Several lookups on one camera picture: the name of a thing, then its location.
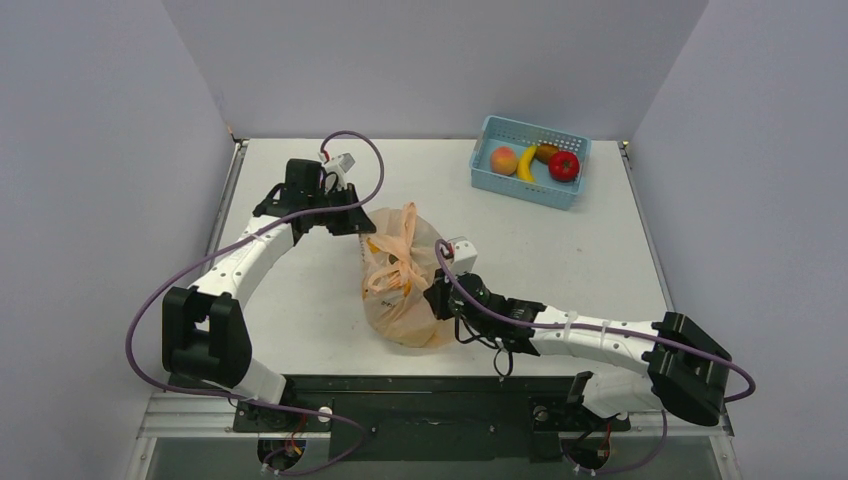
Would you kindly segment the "orange plastic bag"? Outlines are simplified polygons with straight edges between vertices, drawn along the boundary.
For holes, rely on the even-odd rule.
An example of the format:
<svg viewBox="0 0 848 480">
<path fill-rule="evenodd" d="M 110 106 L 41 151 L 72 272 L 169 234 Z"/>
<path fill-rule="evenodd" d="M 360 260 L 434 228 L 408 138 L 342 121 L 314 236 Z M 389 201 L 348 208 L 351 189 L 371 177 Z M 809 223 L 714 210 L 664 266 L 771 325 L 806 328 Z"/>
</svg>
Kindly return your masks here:
<svg viewBox="0 0 848 480">
<path fill-rule="evenodd" d="M 439 269 L 435 227 L 415 203 L 368 214 L 376 231 L 359 236 L 361 298 L 366 321 L 385 340 L 407 348 L 438 349 L 454 341 L 424 297 Z"/>
</svg>

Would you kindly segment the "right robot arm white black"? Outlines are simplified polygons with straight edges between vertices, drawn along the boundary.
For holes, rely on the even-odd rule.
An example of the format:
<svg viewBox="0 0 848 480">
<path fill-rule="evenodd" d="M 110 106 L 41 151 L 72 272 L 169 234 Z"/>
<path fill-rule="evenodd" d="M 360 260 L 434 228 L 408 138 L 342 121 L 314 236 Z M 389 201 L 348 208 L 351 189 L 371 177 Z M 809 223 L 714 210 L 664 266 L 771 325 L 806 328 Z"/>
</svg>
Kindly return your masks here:
<svg viewBox="0 0 848 480">
<path fill-rule="evenodd" d="M 614 367 L 574 377 L 563 403 L 566 418 L 578 427 L 660 409 L 715 426 L 724 412 L 732 357 L 682 313 L 615 322 L 493 293 L 472 273 L 451 282 L 443 271 L 423 296 L 437 319 L 465 325 L 472 340 L 508 355 L 569 356 Z"/>
</svg>

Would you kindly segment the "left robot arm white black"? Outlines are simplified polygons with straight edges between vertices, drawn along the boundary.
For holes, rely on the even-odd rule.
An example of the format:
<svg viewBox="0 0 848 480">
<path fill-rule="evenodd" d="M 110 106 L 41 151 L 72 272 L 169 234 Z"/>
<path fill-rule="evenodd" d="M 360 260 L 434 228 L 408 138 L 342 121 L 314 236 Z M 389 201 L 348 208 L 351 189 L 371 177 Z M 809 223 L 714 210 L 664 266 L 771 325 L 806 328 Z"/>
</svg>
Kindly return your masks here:
<svg viewBox="0 0 848 480">
<path fill-rule="evenodd" d="M 255 359 L 243 308 L 285 253 L 312 227 L 333 236 L 376 230 L 345 175 L 345 153 L 327 163 L 291 159 L 285 179 L 253 209 L 238 240 L 188 288 L 172 287 L 162 301 L 162 360 L 166 371 L 260 400 L 259 416 L 272 429 L 291 427 L 298 402 L 287 381 Z"/>
</svg>

